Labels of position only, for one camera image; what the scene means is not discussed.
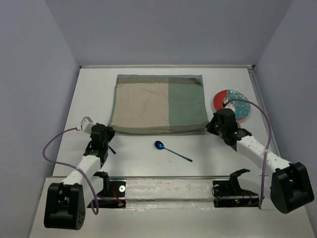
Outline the patchwork cloth placemat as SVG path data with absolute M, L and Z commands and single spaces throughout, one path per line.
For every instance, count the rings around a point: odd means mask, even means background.
M 209 122 L 201 75 L 119 74 L 108 125 L 118 133 L 187 133 Z

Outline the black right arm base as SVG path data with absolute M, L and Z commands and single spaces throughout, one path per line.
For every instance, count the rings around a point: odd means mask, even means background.
M 214 197 L 215 208 L 259 207 L 260 196 L 257 192 L 241 187 L 239 178 L 243 174 L 249 175 L 249 169 L 232 172 L 228 179 L 214 180 L 211 193 Z

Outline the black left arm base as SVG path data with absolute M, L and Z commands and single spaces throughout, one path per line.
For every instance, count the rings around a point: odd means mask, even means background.
M 112 180 L 106 172 L 96 172 L 94 178 L 103 180 L 103 189 L 97 193 L 99 208 L 104 209 L 123 209 L 126 207 L 125 180 Z

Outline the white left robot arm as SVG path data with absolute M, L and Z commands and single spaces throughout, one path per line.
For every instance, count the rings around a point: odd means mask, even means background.
M 93 213 L 99 213 L 98 197 L 109 192 L 109 176 L 100 169 L 107 160 L 108 144 L 115 131 L 111 126 L 91 123 L 86 120 L 77 131 L 90 135 L 80 163 L 76 166 L 62 163 L 72 168 L 72 172 L 59 183 L 52 183 L 47 190 L 44 226 L 50 229 L 79 230 L 90 206 Z

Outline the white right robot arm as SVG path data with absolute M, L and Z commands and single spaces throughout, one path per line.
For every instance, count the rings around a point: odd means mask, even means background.
M 215 112 L 206 130 L 264 170 L 271 181 L 269 198 L 279 212 L 287 214 L 314 201 L 307 168 L 269 152 L 249 131 L 238 127 L 231 109 Z

